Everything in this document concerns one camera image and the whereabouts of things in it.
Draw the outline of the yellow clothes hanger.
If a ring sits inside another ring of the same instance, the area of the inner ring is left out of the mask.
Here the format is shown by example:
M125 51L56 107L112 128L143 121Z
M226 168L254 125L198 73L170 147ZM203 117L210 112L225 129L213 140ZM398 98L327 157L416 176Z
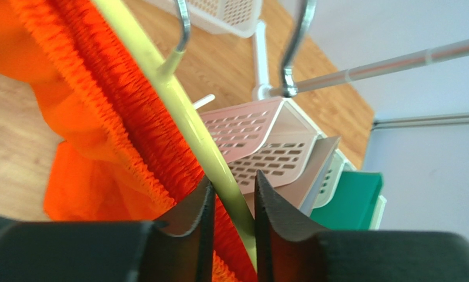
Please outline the yellow clothes hanger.
M212 182L243 242L252 265L256 267L253 216L222 153L175 76L175 71L186 52L192 33L187 2L176 1L181 34L178 45L167 58L163 58L123 1L94 1L94 5L132 55L133 60L166 106L195 158Z

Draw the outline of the orange shorts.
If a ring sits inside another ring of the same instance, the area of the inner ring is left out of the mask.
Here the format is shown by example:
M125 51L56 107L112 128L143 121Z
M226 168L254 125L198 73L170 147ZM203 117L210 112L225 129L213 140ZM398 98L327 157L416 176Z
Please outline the orange shorts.
M63 138L51 221L153 221L209 179L94 1L0 1L0 74L32 88ZM256 280L215 191L211 281Z

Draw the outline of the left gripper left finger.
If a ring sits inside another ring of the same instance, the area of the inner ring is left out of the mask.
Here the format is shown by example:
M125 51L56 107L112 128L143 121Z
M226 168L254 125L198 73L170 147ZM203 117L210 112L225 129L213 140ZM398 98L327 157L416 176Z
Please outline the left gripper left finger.
M203 178L153 221L0 217L0 281L211 281L214 213Z

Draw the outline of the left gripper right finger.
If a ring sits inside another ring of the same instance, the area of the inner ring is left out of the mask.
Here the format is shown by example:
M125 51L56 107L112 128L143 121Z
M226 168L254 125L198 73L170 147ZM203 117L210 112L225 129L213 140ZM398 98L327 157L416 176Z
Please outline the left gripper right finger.
M259 281L469 281L469 241L437 231L330 230L254 183Z

